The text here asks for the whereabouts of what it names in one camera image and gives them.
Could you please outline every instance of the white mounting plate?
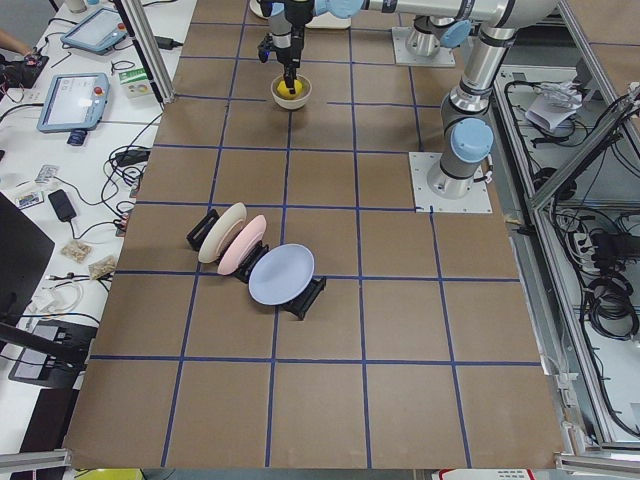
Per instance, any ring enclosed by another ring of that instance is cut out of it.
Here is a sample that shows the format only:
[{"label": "white mounting plate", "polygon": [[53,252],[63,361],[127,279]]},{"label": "white mounting plate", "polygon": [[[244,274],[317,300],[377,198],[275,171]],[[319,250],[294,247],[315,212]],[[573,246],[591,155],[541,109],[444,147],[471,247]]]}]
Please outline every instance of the white mounting plate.
[{"label": "white mounting plate", "polygon": [[[409,166],[411,167],[411,182],[413,183],[413,200],[417,212],[429,213],[492,213],[491,201],[484,182],[474,183],[469,193],[459,200],[449,200],[436,194],[427,185],[427,173],[431,166],[440,161],[441,153],[409,152]],[[476,176],[482,176],[482,169],[478,167]]]},{"label": "white mounting plate", "polygon": [[393,51],[396,54],[397,65],[409,65],[411,67],[437,67],[453,68],[456,66],[456,59],[453,50],[440,47],[435,55],[423,57],[414,55],[407,50],[407,37],[413,31],[413,27],[393,27],[391,36],[393,37]]}]

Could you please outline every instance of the yellow ball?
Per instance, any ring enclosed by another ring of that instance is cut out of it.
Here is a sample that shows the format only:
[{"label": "yellow ball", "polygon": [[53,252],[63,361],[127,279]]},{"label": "yellow ball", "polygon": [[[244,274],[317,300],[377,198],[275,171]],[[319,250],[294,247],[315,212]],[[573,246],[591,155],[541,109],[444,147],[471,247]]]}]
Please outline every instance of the yellow ball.
[{"label": "yellow ball", "polygon": [[280,83],[278,84],[276,91],[278,92],[278,95],[280,95],[280,97],[284,98],[285,100],[293,100],[294,98],[296,98],[298,95],[302,93],[302,82],[297,79],[294,80],[293,88],[296,91],[296,93],[294,94],[292,94],[289,91],[289,89],[287,88],[287,85],[284,83],[284,80],[280,80]]}]

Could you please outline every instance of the white plate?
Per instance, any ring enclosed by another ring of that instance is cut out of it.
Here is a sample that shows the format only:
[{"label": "white plate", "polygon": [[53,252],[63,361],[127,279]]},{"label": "white plate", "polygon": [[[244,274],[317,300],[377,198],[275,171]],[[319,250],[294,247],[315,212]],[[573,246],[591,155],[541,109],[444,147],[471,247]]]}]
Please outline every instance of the white plate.
[{"label": "white plate", "polygon": [[236,203],[231,205],[224,212],[207,237],[202,242],[200,252],[198,253],[198,261],[202,263],[211,263],[215,261],[222,251],[233,241],[238,235],[244,222],[247,219],[247,208],[244,203]]},{"label": "white plate", "polygon": [[263,305],[281,305],[300,295],[313,277],[313,253],[295,243],[280,245],[262,257],[249,277],[249,293]]}]

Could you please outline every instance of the computer monitor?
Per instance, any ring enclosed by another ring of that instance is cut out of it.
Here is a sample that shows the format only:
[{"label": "computer monitor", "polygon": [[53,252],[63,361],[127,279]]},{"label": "computer monitor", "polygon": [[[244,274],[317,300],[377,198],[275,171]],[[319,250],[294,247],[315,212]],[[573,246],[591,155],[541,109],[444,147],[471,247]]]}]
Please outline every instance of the computer monitor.
[{"label": "computer monitor", "polygon": [[25,347],[9,378],[50,387],[69,387],[84,367],[96,329],[43,320],[34,333],[15,326],[42,279],[54,242],[0,194],[0,351],[7,343]]}]

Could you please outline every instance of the white bowl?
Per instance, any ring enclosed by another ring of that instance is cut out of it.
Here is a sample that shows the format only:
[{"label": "white bowl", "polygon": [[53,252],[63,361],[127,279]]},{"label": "white bowl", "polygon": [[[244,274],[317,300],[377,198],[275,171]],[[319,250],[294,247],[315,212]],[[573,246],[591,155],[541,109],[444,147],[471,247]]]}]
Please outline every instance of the white bowl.
[{"label": "white bowl", "polygon": [[271,82],[271,95],[275,102],[287,110],[298,110],[299,108],[304,107],[311,96],[311,82],[302,75],[298,75],[298,80],[302,83],[302,93],[292,100],[287,100],[278,94],[277,88],[281,80],[282,76],[278,76],[273,79],[273,82]]}]

